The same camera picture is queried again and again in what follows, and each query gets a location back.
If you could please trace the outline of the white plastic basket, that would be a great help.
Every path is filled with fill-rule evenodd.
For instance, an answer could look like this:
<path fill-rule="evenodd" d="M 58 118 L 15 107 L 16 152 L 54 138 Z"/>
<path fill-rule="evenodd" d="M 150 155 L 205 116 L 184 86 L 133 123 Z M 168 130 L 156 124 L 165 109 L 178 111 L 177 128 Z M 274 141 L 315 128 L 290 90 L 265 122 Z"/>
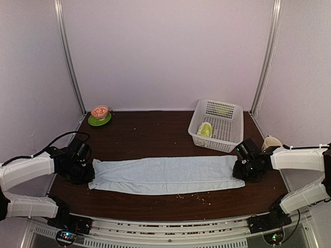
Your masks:
<path fill-rule="evenodd" d="M 212 136 L 198 135 L 204 122 L 212 127 Z M 244 113 L 239 105 L 200 99 L 193 112 L 188 133 L 196 146 L 230 153 L 244 138 Z"/>

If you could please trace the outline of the green patterned towel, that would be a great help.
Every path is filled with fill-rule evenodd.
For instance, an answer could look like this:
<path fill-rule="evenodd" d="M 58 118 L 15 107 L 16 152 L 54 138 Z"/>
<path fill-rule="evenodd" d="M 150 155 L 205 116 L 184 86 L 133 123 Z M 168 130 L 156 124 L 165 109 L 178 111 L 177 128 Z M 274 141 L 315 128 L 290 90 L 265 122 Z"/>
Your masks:
<path fill-rule="evenodd" d="M 197 135 L 203 137 L 212 137 L 213 135 L 213 127 L 209 122 L 203 122 L 200 124 Z"/>

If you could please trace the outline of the light blue towel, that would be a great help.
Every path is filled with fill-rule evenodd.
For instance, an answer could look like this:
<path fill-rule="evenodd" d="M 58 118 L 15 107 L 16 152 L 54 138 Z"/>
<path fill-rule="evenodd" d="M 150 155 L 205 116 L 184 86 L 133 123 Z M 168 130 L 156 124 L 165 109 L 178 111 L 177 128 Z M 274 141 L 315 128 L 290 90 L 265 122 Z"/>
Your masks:
<path fill-rule="evenodd" d="M 237 189 L 232 176 L 237 156 L 160 157 L 125 161 L 93 160 L 91 190 L 135 195 L 174 195 Z"/>

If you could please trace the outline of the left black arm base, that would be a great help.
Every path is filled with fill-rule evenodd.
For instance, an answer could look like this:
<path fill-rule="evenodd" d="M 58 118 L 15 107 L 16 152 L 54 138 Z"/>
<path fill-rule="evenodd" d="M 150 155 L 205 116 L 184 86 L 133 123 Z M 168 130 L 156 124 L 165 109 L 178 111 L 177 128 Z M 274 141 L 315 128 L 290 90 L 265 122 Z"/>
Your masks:
<path fill-rule="evenodd" d="M 57 214 L 54 218 L 46 218 L 47 224 L 58 229 L 70 231 L 80 235 L 89 235 L 92 219 L 70 213 L 70 207 L 67 203 L 58 197 L 51 197 L 58 206 Z"/>

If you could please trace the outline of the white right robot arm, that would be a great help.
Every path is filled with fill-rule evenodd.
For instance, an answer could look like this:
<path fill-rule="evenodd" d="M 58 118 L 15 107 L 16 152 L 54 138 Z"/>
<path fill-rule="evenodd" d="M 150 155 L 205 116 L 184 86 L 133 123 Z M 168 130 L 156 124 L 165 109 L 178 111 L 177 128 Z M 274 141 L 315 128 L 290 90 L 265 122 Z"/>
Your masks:
<path fill-rule="evenodd" d="M 239 155 L 233 167 L 233 177 L 254 182 L 268 171 L 299 169 L 319 171 L 324 175 L 304 187 L 279 198 L 265 217 L 265 224 L 276 228 L 285 214 L 321 201 L 330 201 L 330 144 L 310 147 L 286 145 L 259 148 L 252 139 L 239 143 L 235 150 Z"/>

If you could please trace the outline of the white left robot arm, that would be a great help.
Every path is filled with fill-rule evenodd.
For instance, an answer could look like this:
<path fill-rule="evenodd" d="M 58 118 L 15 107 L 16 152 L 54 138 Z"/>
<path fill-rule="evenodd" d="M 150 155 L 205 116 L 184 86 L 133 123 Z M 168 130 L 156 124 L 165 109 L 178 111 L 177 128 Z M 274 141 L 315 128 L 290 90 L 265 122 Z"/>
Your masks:
<path fill-rule="evenodd" d="M 32 156 L 19 156 L 1 164 L 1 220 L 10 217 L 54 219 L 62 229 L 74 225 L 69 206 L 58 197 L 32 197 L 10 193 L 10 189 L 32 179 L 59 174 L 73 185 L 92 182 L 94 168 L 88 163 L 91 147 L 74 138 L 64 148 L 48 146 Z"/>

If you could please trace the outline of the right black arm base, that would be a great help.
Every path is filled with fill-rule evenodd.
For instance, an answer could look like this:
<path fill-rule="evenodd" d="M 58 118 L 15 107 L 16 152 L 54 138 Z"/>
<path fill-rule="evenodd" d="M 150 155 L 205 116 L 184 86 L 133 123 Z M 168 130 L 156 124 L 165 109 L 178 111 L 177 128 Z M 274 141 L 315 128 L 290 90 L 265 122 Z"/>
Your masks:
<path fill-rule="evenodd" d="M 252 215 L 247 219 L 251 234 L 281 228 L 292 223 L 290 215 L 284 213 L 280 207 L 283 197 L 284 195 L 281 195 L 270 205 L 269 213 L 263 215 Z"/>

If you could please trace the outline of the beige patterned mug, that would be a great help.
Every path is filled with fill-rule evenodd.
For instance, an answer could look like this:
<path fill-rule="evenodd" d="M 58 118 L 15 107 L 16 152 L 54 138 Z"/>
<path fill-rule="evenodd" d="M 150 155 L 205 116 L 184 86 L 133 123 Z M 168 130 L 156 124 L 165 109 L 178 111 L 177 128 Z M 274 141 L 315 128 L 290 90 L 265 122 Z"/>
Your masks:
<path fill-rule="evenodd" d="M 262 150 L 266 150 L 268 147 L 271 147 L 271 146 L 282 147 L 282 143 L 279 139 L 277 139 L 277 138 L 275 138 L 271 135 L 268 135 L 264 139 L 264 142 L 263 142 L 263 145 L 262 145 Z"/>

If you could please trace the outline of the green plate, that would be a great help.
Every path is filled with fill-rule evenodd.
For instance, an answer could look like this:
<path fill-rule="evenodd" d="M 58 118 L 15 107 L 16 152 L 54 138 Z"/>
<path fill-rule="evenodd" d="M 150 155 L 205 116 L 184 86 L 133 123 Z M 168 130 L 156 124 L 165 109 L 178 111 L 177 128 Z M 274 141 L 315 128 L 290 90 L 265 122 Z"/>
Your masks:
<path fill-rule="evenodd" d="M 90 115 L 87 122 L 90 126 L 99 127 L 99 126 L 103 126 L 106 123 L 108 123 L 111 120 L 111 117 L 112 117 L 112 115 L 110 112 L 108 112 L 107 116 L 103 120 L 96 119 L 95 117 Z"/>

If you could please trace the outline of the red patterned bowl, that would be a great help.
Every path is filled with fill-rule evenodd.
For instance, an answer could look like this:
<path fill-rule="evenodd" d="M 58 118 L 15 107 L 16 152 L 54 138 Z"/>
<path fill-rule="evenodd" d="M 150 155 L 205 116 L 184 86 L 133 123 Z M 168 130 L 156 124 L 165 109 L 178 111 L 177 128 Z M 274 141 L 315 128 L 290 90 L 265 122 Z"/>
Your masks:
<path fill-rule="evenodd" d="M 91 111 L 91 115 L 97 120 L 104 120 L 108 113 L 109 107 L 105 105 L 97 106 Z"/>

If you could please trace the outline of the aluminium front rail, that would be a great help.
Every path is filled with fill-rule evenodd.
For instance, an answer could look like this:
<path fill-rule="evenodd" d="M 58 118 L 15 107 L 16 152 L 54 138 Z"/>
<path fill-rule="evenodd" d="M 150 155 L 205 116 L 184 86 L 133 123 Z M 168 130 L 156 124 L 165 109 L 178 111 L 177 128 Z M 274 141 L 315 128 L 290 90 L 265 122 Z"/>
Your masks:
<path fill-rule="evenodd" d="M 77 215 L 84 225 L 71 231 L 34 218 L 20 247 L 319 247 L 308 210 L 268 229 L 259 225 L 264 217 L 146 222 Z"/>

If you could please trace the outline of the right aluminium frame post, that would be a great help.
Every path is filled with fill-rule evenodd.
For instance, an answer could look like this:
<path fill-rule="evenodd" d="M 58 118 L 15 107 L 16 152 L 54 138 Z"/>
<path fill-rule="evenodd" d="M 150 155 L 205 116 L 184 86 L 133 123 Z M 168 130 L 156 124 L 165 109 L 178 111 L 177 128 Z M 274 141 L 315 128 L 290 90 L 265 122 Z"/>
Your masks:
<path fill-rule="evenodd" d="M 254 100 L 250 110 L 252 116 L 257 116 L 259 106 L 262 103 L 262 98 L 267 84 L 267 78 L 272 62 L 272 57 L 274 54 L 274 50 L 276 48 L 278 29 L 279 29 L 280 17 L 281 17 L 281 9 L 282 9 L 282 1 L 274 0 L 266 51 L 264 55 L 261 73 L 259 76 L 257 90 L 255 92 Z"/>

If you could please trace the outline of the aluminium frame post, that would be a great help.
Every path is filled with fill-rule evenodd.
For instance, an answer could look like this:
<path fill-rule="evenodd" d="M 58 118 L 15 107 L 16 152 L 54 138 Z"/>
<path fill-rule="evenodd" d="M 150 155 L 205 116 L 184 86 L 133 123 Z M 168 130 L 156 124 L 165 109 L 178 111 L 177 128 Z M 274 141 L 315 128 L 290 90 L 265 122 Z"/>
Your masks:
<path fill-rule="evenodd" d="M 262 98 L 267 84 L 267 78 L 272 62 L 272 57 L 274 54 L 274 50 L 276 48 L 278 29 L 279 29 L 280 17 L 281 17 L 281 9 L 282 9 L 282 1 L 274 0 L 266 51 L 264 55 L 261 73 L 259 76 L 257 90 L 255 92 L 254 100 L 250 110 L 252 116 L 257 116 L 259 106 L 262 103 Z"/>
<path fill-rule="evenodd" d="M 61 0 L 55 0 L 54 1 L 54 7 L 55 7 L 55 14 L 58 22 L 58 28 L 59 28 L 59 33 L 62 41 L 62 46 L 64 50 L 64 55 L 65 55 L 65 62 L 67 66 L 67 70 L 69 73 L 69 78 L 70 82 L 73 88 L 73 92 L 75 95 L 75 98 L 77 100 L 80 112 L 82 115 L 86 114 L 86 108 L 83 103 L 81 91 L 79 89 L 77 77 L 76 77 L 76 72 L 74 70 L 73 66 L 73 60 L 72 56 L 70 53 L 70 47 L 69 47 L 69 42 L 68 42 L 68 37 L 67 37 L 67 32 L 66 32 L 66 25 L 65 25 L 65 18 L 64 18 L 64 13 L 63 13 L 63 1 Z"/>

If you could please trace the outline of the left aluminium frame post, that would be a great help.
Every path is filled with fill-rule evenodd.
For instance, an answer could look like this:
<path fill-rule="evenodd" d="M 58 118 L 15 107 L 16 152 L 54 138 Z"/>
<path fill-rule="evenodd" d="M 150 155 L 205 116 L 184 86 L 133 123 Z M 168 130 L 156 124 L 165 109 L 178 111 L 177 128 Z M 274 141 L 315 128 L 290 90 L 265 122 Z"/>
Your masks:
<path fill-rule="evenodd" d="M 76 72 L 74 70 L 73 66 L 73 60 L 72 56 L 70 53 L 70 47 L 69 47 L 69 42 L 68 42 L 68 37 L 67 37 L 67 32 L 66 32 L 66 25 L 65 25 L 65 18 L 64 18 L 64 13 L 63 13 L 63 1 L 61 0 L 55 0 L 54 1 L 54 7 L 55 7 L 55 14 L 58 22 L 58 28 L 59 28 L 59 33 L 62 41 L 62 46 L 64 50 L 64 55 L 65 55 L 65 62 L 67 66 L 67 70 L 69 73 L 69 78 L 70 82 L 73 88 L 73 92 L 75 95 L 75 98 L 77 100 L 80 112 L 82 115 L 86 114 L 86 108 L 83 103 L 81 91 L 79 89 L 77 77 L 76 77 Z"/>

